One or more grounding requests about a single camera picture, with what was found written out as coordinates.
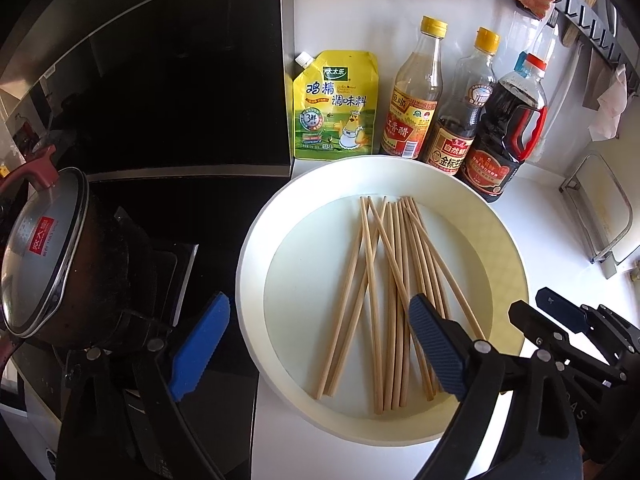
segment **cartoon chicken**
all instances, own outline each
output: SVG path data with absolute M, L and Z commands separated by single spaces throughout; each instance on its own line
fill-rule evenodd
M 364 128 L 360 126 L 360 112 L 357 110 L 351 111 L 346 124 L 342 121 L 335 123 L 334 130 L 340 132 L 340 147 L 344 150 L 355 150 L 365 142 Z

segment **white countertop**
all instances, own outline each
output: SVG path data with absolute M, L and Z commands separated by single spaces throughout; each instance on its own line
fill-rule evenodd
M 294 175 L 310 167 L 307 164 L 301 168 L 298 162 L 296 165 Z M 524 174 L 536 180 L 524 178 Z M 600 266 L 590 264 L 579 227 L 558 192 L 558 183 L 549 174 L 523 171 L 492 207 L 520 248 L 532 302 L 537 290 L 548 286 L 575 304 L 605 304 L 638 326 L 638 302 L 628 275 L 619 272 L 606 280 Z M 572 336 L 571 341 L 574 346 L 599 355 L 584 336 Z M 534 348 L 525 342 L 522 354 L 530 355 Z M 469 476 L 485 471 L 490 464 L 510 399 L 510 394 L 500 396 Z M 410 480 L 436 443 L 385 448 L 341 440 L 302 419 L 260 379 L 252 479 Z

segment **dark soy sauce bottle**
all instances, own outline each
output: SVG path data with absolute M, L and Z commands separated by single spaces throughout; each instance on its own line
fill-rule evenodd
M 546 118 L 546 96 L 540 80 L 546 64 L 527 54 L 522 69 L 498 81 L 484 106 L 485 114 L 456 175 L 487 202 L 498 200 L 504 186 L 536 147 Z M 523 133 L 538 112 L 538 122 L 524 146 Z

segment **yellow bottle cap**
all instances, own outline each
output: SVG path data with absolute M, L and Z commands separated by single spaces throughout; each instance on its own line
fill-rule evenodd
M 444 35 L 447 33 L 447 24 L 440 20 L 430 18 L 429 16 L 423 16 L 420 31 L 423 34 L 429 34 L 436 38 L 444 38 Z
M 488 28 L 480 27 L 476 36 L 476 48 L 484 50 L 488 54 L 495 54 L 500 44 L 500 36 Z

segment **white bowl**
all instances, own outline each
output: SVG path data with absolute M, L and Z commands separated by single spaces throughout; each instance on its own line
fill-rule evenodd
M 262 208 L 236 273 L 240 327 L 266 381 L 318 428 L 372 446 L 427 442 L 444 432 L 458 403 L 448 394 L 427 402 L 413 366 L 407 407 L 374 415 L 367 315 L 360 318 L 335 397 L 315 400 L 309 394 L 325 359 L 343 269 L 358 231 L 358 197 L 367 195 L 378 203 L 382 196 L 415 198 L 488 340 L 500 352 L 519 354 L 524 338 L 510 324 L 508 309 L 513 301 L 529 301 L 529 295 L 520 253 L 506 227 L 455 178 L 391 156 L 359 156 L 317 168 L 289 182 Z M 382 244 L 378 254 L 378 283 L 384 285 Z M 360 283 L 362 264 L 358 269 L 352 290 Z M 448 287 L 446 294 L 453 319 L 471 333 Z M 379 296 L 384 303 L 383 290 Z M 344 327 L 352 308 L 353 300 Z

